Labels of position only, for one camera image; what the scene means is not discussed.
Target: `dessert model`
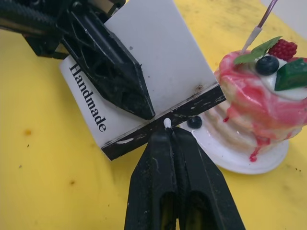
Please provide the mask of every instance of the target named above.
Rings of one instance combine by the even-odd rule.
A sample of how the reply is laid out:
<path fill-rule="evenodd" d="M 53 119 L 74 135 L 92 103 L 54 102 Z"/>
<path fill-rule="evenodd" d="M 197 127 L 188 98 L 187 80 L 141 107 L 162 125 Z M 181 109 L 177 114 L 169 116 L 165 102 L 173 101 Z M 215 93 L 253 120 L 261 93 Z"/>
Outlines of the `dessert model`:
<path fill-rule="evenodd" d="M 235 172 L 258 174 L 284 159 L 287 139 L 307 125 L 307 59 L 281 37 L 232 52 L 215 76 L 226 101 L 187 122 L 213 161 Z"/>

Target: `white plate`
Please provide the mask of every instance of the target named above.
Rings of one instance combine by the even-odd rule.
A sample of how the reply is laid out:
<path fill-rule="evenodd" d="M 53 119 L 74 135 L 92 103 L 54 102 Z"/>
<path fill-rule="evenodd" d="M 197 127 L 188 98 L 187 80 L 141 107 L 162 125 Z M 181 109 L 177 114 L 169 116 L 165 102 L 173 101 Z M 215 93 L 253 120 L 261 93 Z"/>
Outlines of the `white plate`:
<path fill-rule="evenodd" d="M 275 169 L 286 157 L 289 146 L 288 140 L 285 140 L 272 150 L 258 155 L 255 162 L 251 162 L 249 154 L 223 145 L 218 139 L 211 136 L 205 126 L 191 129 L 184 122 L 180 127 L 193 134 L 201 148 L 216 165 L 236 173 L 262 174 Z"/>

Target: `yellow table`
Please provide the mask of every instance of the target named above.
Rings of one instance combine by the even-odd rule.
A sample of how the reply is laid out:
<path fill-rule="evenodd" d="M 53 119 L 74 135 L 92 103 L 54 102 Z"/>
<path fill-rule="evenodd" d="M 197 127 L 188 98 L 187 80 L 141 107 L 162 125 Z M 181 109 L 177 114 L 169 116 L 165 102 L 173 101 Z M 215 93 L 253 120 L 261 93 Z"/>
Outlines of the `yellow table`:
<path fill-rule="evenodd" d="M 240 49 L 265 7 L 259 0 L 177 0 L 212 69 Z M 278 35 L 307 42 L 270 16 L 253 46 Z M 0 229 L 122 230 L 131 173 L 144 147 L 113 162 L 96 147 L 59 61 L 36 57 L 0 32 Z M 222 170 L 248 230 L 307 228 L 307 129 L 274 171 Z"/>

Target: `cake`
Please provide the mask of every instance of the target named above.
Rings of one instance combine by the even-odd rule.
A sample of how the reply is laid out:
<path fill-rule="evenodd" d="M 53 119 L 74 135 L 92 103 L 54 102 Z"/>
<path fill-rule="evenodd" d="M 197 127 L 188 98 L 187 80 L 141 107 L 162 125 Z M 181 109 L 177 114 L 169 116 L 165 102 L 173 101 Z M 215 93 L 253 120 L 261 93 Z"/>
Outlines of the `cake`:
<path fill-rule="evenodd" d="M 294 58 L 296 48 L 277 37 L 227 54 L 215 72 L 226 101 L 203 113 L 203 125 L 251 162 L 307 125 L 307 59 Z"/>

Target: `green leaf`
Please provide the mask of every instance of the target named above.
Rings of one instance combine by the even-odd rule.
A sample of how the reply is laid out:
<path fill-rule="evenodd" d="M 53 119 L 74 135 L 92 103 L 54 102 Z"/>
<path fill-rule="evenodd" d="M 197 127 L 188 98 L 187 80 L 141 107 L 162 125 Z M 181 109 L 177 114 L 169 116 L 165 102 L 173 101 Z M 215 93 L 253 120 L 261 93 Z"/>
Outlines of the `green leaf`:
<path fill-rule="evenodd" d="M 266 52 L 268 51 L 268 49 L 272 48 L 279 41 L 280 38 L 281 36 L 275 37 L 271 39 L 270 41 L 267 41 L 261 44 L 260 46 L 257 46 L 251 51 L 250 54 L 243 54 L 243 55 L 238 56 L 235 59 L 234 64 L 239 65 L 239 64 L 253 62 L 255 61 L 255 59 L 261 56 L 264 56 Z"/>
<path fill-rule="evenodd" d="M 281 38 L 281 36 L 279 37 L 275 37 L 263 44 L 261 44 L 260 46 L 255 47 L 251 53 L 262 53 L 261 55 L 265 55 L 265 53 L 268 51 L 268 49 L 272 48 Z"/>

